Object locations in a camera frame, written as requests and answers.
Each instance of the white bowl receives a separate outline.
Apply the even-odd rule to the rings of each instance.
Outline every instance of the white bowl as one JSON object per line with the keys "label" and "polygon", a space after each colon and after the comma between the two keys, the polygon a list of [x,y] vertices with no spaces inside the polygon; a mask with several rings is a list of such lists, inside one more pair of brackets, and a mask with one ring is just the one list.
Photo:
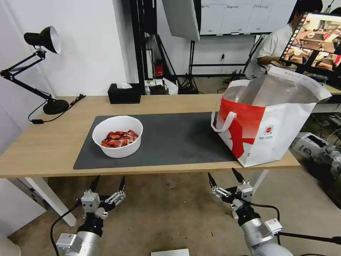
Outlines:
{"label": "white bowl", "polygon": [[[106,148],[101,145],[102,140],[107,137],[109,132],[127,132],[129,130],[133,130],[138,135],[138,138],[127,146]],[[142,132],[143,125],[138,119],[130,116],[116,116],[100,122],[93,130],[92,139],[107,156],[112,158],[123,158],[135,153],[139,149]]]}

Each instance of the bag handle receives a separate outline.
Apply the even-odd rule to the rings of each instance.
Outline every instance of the bag handle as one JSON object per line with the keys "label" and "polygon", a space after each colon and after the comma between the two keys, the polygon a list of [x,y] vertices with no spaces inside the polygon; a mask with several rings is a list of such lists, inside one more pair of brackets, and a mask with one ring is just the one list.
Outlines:
{"label": "bag handle", "polygon": [[213,129],[215,132],[224,132],[224,131],[226,131],[226,130],[231,126],[233,119],[237,116],[236,113],[230,111],[229,114],[228,114],[227,117],[226,117],[226,120],[225,120],[225,122],[224,122],[223,127],[222,127],[221,129],[217,129],[217,128],[215,128],[214,125],[213,125],[215,115],[216,115],[216,112],[213,111],[213,112],[212,112],[212,115],[211,115],[211,127],[212,127],[212,129]]}

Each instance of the monitor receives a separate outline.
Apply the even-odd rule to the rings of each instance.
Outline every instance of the monitor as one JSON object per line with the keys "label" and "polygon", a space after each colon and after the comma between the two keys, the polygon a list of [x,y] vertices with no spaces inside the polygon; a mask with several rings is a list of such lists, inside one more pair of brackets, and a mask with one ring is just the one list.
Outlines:
{"label": "monitor", "polygon": [[280,61],[330,77],[339,74],[341,63],[341,17],[305,13],[285,48]]}

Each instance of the white table leg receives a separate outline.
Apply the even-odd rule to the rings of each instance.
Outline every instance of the white table leg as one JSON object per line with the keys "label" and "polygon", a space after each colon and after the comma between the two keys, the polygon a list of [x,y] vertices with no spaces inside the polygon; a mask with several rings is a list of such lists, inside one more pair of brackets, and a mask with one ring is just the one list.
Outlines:
{"label": "white table leg", "polygon": [[256,193],[257,188],[263,182],[268,172],[269,170],[256,171],[256,173],[254,174],[250,181],[250,185],[253,187],[253,194]]}
{"label": "white table leg", "polygon": [[[69,210],[42,178],[25,178],[25,180],[59,215],[63,215]],[[76,218],[72,213],[69,213],[63,219],[69,226],[74,226],[76,223]]]}

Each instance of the desk lamp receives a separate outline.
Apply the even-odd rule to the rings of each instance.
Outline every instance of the desk lamp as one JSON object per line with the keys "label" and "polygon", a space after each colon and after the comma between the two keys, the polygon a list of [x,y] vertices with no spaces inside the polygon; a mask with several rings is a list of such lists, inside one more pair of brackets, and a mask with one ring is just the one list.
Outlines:
{"label": "desk lamp", "polygon": [[[29,90],[30,92],[40,96],[41,98],[44,98],[47,101],[47,103],[43,107],[43,111],[45,114],[54,115],[67,111],[69,109],[69,104],[67,101],[56,100],[52,98],[51,94],[32,88],[31,86],[15,78],[16,75],[20,74],[21,72],[25,71],[26,69],[29,69],[30,67],[34,66],[35,64],[45,59],[46,51],[42,49],[42,46],[53,53],[60,54],[61,47],[56,29],[51,26],[44,28],[40,33],[25,33],[24,39],[26,43],[32,45],[35,49],[37,49],[37,51],[33,53],[31,56],[13,65],[12,67],[2,70],[0,72],[1,77],[23,87],[26,90]],[[32,59],[36,56],[39,57],[39,60],[36,60],[35,62],[27,66],[19,67],[19,65],[25,63],[29,59]]]}

